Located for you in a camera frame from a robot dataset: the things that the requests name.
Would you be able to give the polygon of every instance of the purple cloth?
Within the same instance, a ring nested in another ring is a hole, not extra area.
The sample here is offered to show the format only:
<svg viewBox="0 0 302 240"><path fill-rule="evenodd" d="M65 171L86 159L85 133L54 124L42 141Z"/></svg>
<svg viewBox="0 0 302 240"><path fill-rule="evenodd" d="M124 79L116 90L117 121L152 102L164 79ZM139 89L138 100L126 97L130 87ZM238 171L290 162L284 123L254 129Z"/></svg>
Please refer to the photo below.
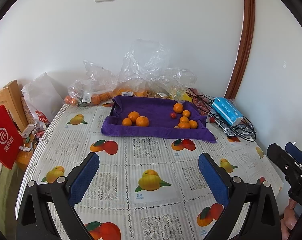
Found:
<svg viewBox="0 0 302 240"><path fill-rule="evenodd" d="M151 136L169 139L197 139L216 143L214 135L205 127L206 116L198 113L195 106L185 101L184 110L191 113L190 120L198 123L197 129L176 129L173 128L179 123L182 114L177 114L172 119L170 114L177 101L161 98L144 98L116 96L110 115L105 119L101 132L108 136ZM132 111L137 111L141 116L149 119L148 127L124 126L122 120Z"/></svg>

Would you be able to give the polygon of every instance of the metal screw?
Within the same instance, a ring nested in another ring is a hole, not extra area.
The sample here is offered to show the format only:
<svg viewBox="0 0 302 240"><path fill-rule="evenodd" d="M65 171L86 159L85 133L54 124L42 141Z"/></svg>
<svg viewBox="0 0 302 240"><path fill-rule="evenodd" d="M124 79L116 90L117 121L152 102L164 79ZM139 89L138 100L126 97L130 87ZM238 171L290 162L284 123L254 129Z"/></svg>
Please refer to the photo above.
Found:
<svg viewBox="0 0 302 240"><path fill-rule="evenodd" d="M65 181L65 177L58 177L56 181L58 183L63 183Z"/></svg>
<svg viewBox="0 0 302 240"><path fill-rule="evenodd" d="M269 183L268 181L265 180L265 181L264 181L264 186L265 186L265 187L270 187L270 183Z"/></svg>
<svg viewBox="0 0 302 240"><path fill-rule="evenodd" d="M32 186L34 186L34 184L35 184L34 180L31 180L31 181L28 182L27 185L28 185L29 187L32 187Z"/></svg>
<svg viewBox="0 0 302 240"><path fill-rule="evenodd" d="M239 177L233 177L232 180L235 182L235 183L240 183L241 182L241 179Z"/></svg>

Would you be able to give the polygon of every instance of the white logo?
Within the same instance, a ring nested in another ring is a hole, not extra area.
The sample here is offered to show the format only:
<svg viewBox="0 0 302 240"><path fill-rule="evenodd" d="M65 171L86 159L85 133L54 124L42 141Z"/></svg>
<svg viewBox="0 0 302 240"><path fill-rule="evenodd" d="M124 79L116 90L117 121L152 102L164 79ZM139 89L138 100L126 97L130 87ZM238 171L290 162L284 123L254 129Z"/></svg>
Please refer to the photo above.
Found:
<svg viewBox="0 0 302 240"><path fill-rule="evenodd" d="M5 144L9 138L7 130L5 128L0 128L0 144Z"/></svg>

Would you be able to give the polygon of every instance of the blue textured pad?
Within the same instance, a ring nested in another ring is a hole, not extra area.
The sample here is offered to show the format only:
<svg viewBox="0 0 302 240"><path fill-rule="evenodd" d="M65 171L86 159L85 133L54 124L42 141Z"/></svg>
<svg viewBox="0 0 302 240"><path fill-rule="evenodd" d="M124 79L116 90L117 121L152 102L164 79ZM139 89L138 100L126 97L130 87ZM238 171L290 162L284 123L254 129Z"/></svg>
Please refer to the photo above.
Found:
<svg viewBox="0 0 302 240"><path fill-rule="evenodd" d="M225 208L229 204L228 187L224 184L220 175L215 171L215 169L204 156L204 154L201 154L199 156L198 165L216 201L219 204L222 204Z"/></svg>
<svg viewBox="0 0 302 240"><path fill-rule="evenodd" d="M75 204L80 203L87 188L89 187L94 175L100 166L100 158L94 154L87 162L80 174L70 187L69 204L73 207Z"/></svg>
<svg viewBox="0 0 302 240"><path fill-rule="evenodd" d="M285 150L289 153L297 162L302 164L302 151L300 151L296 146L292 143L287 143Z"/></svg>

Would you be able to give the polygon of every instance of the red paper bag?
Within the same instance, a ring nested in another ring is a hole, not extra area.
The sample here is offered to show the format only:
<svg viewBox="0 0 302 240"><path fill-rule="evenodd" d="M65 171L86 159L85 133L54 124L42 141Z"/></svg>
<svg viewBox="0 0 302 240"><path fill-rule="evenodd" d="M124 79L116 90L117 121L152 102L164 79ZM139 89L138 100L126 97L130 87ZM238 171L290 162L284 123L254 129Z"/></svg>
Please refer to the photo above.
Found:
<svg viewBox="0 0 302 240"><path fill-rule="evenodd" d="M5 106L0 106L0 162L5 167L12 169L22 143L23 139L9 117Z"/></svg>

